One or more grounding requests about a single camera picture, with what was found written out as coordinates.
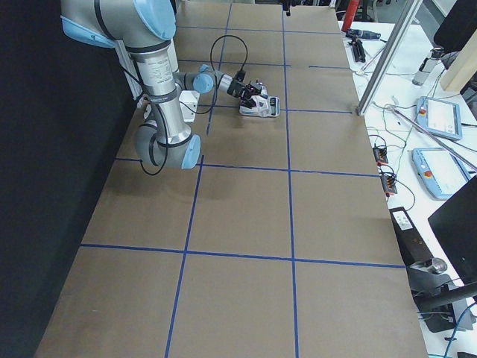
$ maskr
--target blue cable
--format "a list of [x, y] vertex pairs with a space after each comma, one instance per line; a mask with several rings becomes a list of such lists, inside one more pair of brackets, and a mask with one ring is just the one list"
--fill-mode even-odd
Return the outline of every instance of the blue cable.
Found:
[[474, 302], [473, 304], [471, 304], [470, 306], [468, 306], [468, 307], [461, 313], [461, 315], [459, 316], [459, 319], [458, 319], [457, 322], [455, 323], [454, 331], [452, 332], [452, 335], [450, 336], [449, 343], [447, 343], [447, 348], [446, 348], [446, 353], [444, 353], [444, 358], [450, 358], [450, 357], [447, 356], [447, 354], [449, 353], [450, 345], [452, 344], [452, 341], [454, 340], [454, 337], [455, 337], [455, 334], [457, 333], [457, 329], [458, 329], [458, 327], [459, 327], [459, 324], [461, 323], [462, 318], [464, 317], [465, 313], [466, 313], [468, 310], [470, 310], [472, 307], [474, 307], [476, 304], [477, 304], [477, 302]]

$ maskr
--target red object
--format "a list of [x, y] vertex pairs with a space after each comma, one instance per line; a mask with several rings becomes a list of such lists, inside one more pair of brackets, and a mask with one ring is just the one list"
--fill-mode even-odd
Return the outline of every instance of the red object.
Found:
[[359, 0], [350, 0], [346, 13], [344, 14], [343, 27], [341, 31], [346, 32], [351, 27], [353, 20], [355, 19], [356, 11], [358, 10]]

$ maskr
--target black curtain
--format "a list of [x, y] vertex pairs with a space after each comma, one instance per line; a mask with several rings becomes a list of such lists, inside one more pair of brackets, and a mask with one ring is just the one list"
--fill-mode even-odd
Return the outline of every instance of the black curtain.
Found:
[[0, 357], [32, 357], [134, 110], [114, 50], [60, 2], [0, 5]]

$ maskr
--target white desk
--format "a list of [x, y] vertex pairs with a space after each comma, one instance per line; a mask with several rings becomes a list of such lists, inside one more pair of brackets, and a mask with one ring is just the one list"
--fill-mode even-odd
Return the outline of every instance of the white desk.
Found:
[[[380, 33], [381, 38], [387, 40], [393, 29], [393, 24], [379, 24], [379, 23], [366, 23], [366, 22], [354, 22], [352, 28], [369, 30]], [[351, 51], [348, 42], [350, 39], [344, 39], [344, 45], [347, 52], [348, 61], [350, 63], [350, 68], [352, 71], [359, 70], [364, 64], [355, 63], [353, 59], [353, 53]], [[368, 52], [367, 60], [369, 60], [377, 51], [384, 46], [385, 44], [381, 41], [369, 41], [363, 40], [364, 49]], [[405, 36], [404, 42], [399, 47], [399, 50], [394, 57], [393, 63], [388, 69], [388, 73], [392, 74], [414, 74], [424, 57], [429, 53], [432, 48], [431, 43], [424, 34], [423, 29], [419, 25], [412, 25], [408, 33]], [[377, 63], [376, 59], [367, 69], [366, 72], [372, 72]], [[380, 91], [378, 95], [374, 98], [374, 101], [380, 105], [384, 106], [386, 104], [394, 104], [393, 97], [397, 101], [399, 106], [408, 107], [413, 104], [416, 104], [416, 101], [419, 97], [428, 95], [429, 91], [433, 87], [438, 75], [442, 72], [443, 65], [439, 63], [434, 71], [430, 74], [428, 80], [424, 83], [423, 86], [415, 86], [412, 84], [411, 79], [413, 75], [386, 75], [382, 85], [380, 86]], [[367, 86], [367, 82], [371, 73], [366, 78], [365, 76], [359, 76], [356, 73], [353, 74], [353, 80], [356, 85], [356, 90], [358, 92], [359, 98], [361, 98], [364, 89]], [[435, 98], [447, 97], [454, 95], [453, 92], [445, 92], [440, 87], [440, 84], [437, 85], [435, 90]], [[461, 119], [463, 123], [476, 124], [477, 121], [470, 112], [468, 106], [465, 104], [465, 101], [460, 95], [451, 97], [447, 99], [448, 101], [453, 101], [460, 105], [461, 110]], [[410, 118], [415, 116], [415, 107], [410, 109], [403, 109], [402, 112]], [[382, 110], [376, 106], [372, 106], [365, 115], [366, 125], [368, 126], [369, 134], [378, 134], [382, 136], [387, 145], [403, 145], [403, 141], [399, 140], [395, 136], [385, 131], [385, 125], [387, 129], [393, 134], [400, 136], [405, 139], [408, 135], [408, 132], [411, 129], [411, 125], [404, 122], [403, 120], [396, 117], [394, 114], [386, 112], [385, 121], [382, 118]], [[477, 149], [477, 128], [463, 128], [464, 138], [459, 141], [461, 144]], [[376, 144], [382, 144], [382, 141], [378, 138], [371, 137], [370, 141], [373, 144], [376, 140]], [[472, 163], [477, 163], [477, 154], [468, 151], [467, 149], [461, 148], [454, 144], [452, 141], [445, 140], [447, 144], [452, 146], [458, 153], [465, 156]], [[435, 235], [433, 234], [427, 218], [439, 208], [444, 201], [434, 200], [430, 194], [424, 188], [422, 182], [418, 178], [413, 164], [411, 162], [411, 150], [413, 148], [419, 147], [438, 147], [437, 143], [430, 140], [427, 136], [420, 134], [415, 129], [411, 132], [405, 150], [402, 154], [401, 163], [399, 167], [398, 179], [405, 183], [409, 188], [414, 192], [416, 196], [416, 203], [414, 207], [408, 212], [412, 221], [415, 223], [417, 229], [419, 230], [424, 241], [428, 245], [431, 252], [436, 257], [441, 257], [448, 261], [445, 253], [437, 242]], [[398, 148], [389, 148], [388, 149], [388, 159], [390, 166], [395, 170], [398, 167], [399, 156], [401, 154], [401, 149]], [[398, 194], [391, 196], [388, 201], [388, 207], [401, 207], [408, 208], [411, 206], [413, 198], [412, 194], [400, 184], [397, 184]], [[456, 278], [457, 274], [454, 268], [449, 265], [447, 274], [451, 278]], [[426, 347], [430, 354], [442, 355], [446, 349], [447, 341], [444, 340], [444, 337], [448, 337], [451, 334], [451, 331], [441, 332], [441, 333], [431, 333], [425, 324], [421, 322], [421, 328], [423, 331], [423, 336], [426, 341]], [[456, 335], [457, 340], [452, 343], [451, 350], [449, 355], [451, 357], [456, 357], [458, 351], [466, 351], [471, 354], [477, 354], [477, 324], [474, 324], [474, 330], [468, 330], [465, 332], [459, 332]]]

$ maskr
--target light blue joint cap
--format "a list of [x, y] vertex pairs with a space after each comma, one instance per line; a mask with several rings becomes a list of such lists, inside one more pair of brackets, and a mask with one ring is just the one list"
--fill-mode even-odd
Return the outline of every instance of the light blue joint cap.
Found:
[[176, 16], [170, 0], [134, 0], [144, 25], [157, 37], [170, 40], [176, 34]]
[[203, 64], [203, 65], [199, 68], [199, 72], [205, 72], [205, 71], [208, 71], [209, 69], [212, 70], [212, 67], [209, 66], [209, 65]]
[[189, 141], [189, 145], [184, 154], [184, 159], [182, 161], [182, 169], [192, 169], [199, 161], [200, 156], [200, 137], [197, 134], [194, 134]]
[[61, 16], [61, 22], [63, 23], [63, 32], [65, 35], [80, 43], [86, 43], [87, 45], [93, 45], [104, 48], [114, 48], [116, 43], [107, 37], [91, 31], [88, 28]]
[[195, 76], [194, 82], [192, 84], [194, 85], [194, 90], [200, 94], [207, 93], [214, 88], [214, 81], [205, 73], [199, 73], [197, 76]]

